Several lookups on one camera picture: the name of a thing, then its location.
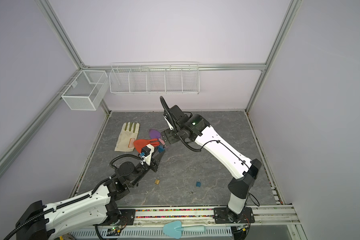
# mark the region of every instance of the light blue trowel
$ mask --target light blue trowel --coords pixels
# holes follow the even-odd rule
[[[203,225],[191,226],[191,227],[182,227],[181,221],[177,220],[170,222],[164,225],[163,232],[169,237],[176,239],[181,238],[182,231],[187,232],[205,232],[205,227]]]

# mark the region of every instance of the white wire basket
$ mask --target white wire basket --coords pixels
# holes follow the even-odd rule
[[[109,74],[109,85],[114,94],[198,94],[200,77],[197,65],[117,66]]]
[[[105,71],[82,70],[61,97],[72,110],[95,111],[109,87],[107,80]]]

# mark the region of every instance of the gray marble surface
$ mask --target gray marble surface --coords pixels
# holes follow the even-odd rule
[[[194,112],[202,115],[231,146],[250,159],[260,159],[244,112]],[[139,122],[138,139],[150,139],[149,129],[163,131],[168,128],[161,112],[112,113],[101,137],[99,145],[83,177],[79,194],[92,190],[102,179],[112,175],[109,162],[123,152],[115,152],[117,138],[124,122]],[[136,159],[125,158],[117,161],[120,166],[125,161],[135,165]],[[160,183],[154,184],[159,177]],[[196,181],[201,180],[201,187]],[[230,198],[227,188],[232,179],[230,172],[210,152],[192,152],[181,142],[166,148],[158,171],[149,171],[139,182],[139,186],[130,188],[130,194],[117,201],[120,207],[141,205],[226,205]],[[262,168],[250,191],[262,205],[276,204],[268,178]]]

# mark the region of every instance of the trowel handle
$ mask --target trowel handle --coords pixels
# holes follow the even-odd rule
[[[205,227],[203,225],[183,227],[182,230],[187,232],[205,232]]]

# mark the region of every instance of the white arm segment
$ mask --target white arm segment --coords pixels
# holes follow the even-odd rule
[[[202,136],[198,136],[195,140],[198,145],[203,146],[208,141],[220,140],[220,142],[227,146],[227,148],[229,148],[232,152],[234,152],[236,156],[238,156],[242,161],[245,161],[246,165],[241,164],[242,161],[240,161],[221,143],[209,142],[204,146],[206,150],[215,156],[230,171],[231,175],[235,179],[243,177],[243,172],[247,172],[248,168],[251,167],[251,160],[229,145],[222,137],[220,137],[220,135],[217,134],[213,127],[206,127],[202,131],[202,134]]]
[[[57,205],[72,201],[90,193],[91,191],[61,202],[47,204],[45,209],[56,207]],[[83,199],[77,203],[58,209],[55,212],[46,214],[44,218],[49,219],[49,222],[46,224],[47,231],[53,228],[55,229],[55,232],[48,239],[52,240],[65,233],[72,232],[75,229],[104,222],[107,218],[107,209],[105,205],[110,202],[108,194],[108,188],[101,185],[91,198]]]

